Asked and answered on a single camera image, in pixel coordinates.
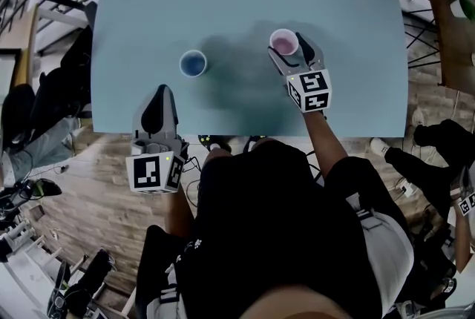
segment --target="table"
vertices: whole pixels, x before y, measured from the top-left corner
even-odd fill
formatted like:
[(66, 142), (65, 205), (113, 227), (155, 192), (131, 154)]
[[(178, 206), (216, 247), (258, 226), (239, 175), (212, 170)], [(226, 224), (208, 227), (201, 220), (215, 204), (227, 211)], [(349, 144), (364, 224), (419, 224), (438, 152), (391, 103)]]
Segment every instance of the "table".
[[(127, 133), (158, 85), (174, 92), (184, 134), (307, 135), (267, 55), (273, 30), (323, 50), (333, 86), (328, 120), (341, 137), (401, 137), (407, 53), (398, 0), (100, 0), (92, 51), (94, 130)], [(209, 71), (182, 76), (201, 49)]]
[(455, 0), (430, 0), (437, 25), (442, 85), (475, 96), (475, 23), (452, 14)]

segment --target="wooden floor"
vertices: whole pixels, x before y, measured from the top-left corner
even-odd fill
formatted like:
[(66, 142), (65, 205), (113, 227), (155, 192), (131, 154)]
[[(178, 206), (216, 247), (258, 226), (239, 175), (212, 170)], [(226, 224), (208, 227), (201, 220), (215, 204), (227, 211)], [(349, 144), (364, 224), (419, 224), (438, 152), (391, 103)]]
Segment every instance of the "wooden floor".
[[(406, 27), (411, 33), (418, 30)], [(435, 35), (427, 33), (425, 41), (436, 45)], [(431, 49), (420, 42), (411, 46), (409, 60), (431, 52)], [(424, 59), (430, 62), (433, 57)], [(475, 99), (472, 96), (437, 86), (440, 82), (438, 65), (425, 66), (409, 70), (408, 115), (416, 106), (425, 113), (427, 124), (436, 124), (443, 119), (453, 118), (468, 130), (472, 130), (475, 113)], [(197, 138), (186, 138), (190, 143), (190, 156), (196, 156), (203, 164), (207, 151), (197, 143)], [(64, 162), (69, 169), (57, 174), (59, 169), (46, 171), (47, 177), (63, 190), (58, 197), (45, 198), (41, 201), (46, 215), (37, 223), (33, 223), (38, 233), (47, 238), (47, 246), (55, 250), (60, 246), (64, 249), (60, 256), (74, 264), (82, 254), (94, 255), (99, 247), (104, 247), (115, 256), (118, 272), (110, 273), (108, 283), (124, 292), (131, 292), (135, 284), (135, 275), (142, 252), (145, 230), (151, 224), (163, 224), (163, 211), (160, 195), (144, 195), (130, 192), (125, 172), (125, 157), (130, 154), (130, 136), (116, 134), (95, 134), (91, 127), (83, 128), (75, 138), (77, 155)], [(240, 153), (246, 139), (235, 138), (231, 141), (235, 154)], [(311, 145), (307, 137), (286, 137), (285, 143), (294, 145), (303, 151), (310, 151)], [(368, 138), (341, 139), (344, 147), (351, 155), (368, 158), (380, 173), (384, 183), (396, 203), (406, 217), (417, 220), (428, 205), (420, 192), (407, 199), (394, 186), (400, 175), (392, 166), (369, 151)], [(402, 139), (387, 139), (394, 146), (402, 147)], [(412, 142), (406, 141), (404, 150), (426, 159), (429, 148), (412, 149)], [(434, 164), (443, 165), (440, 157), (435, 157)], [(197, 170), (183, 175), (185, 188), (190, 182), (200, 177)], [(191, 201), (196, 202), (197, 183), (189, 186)], [(38, 203), (30, 202), (24, 206), (23, 212), (28, 216), (28, 209)], [(54, 240), (51, 231), (58, 234)]]

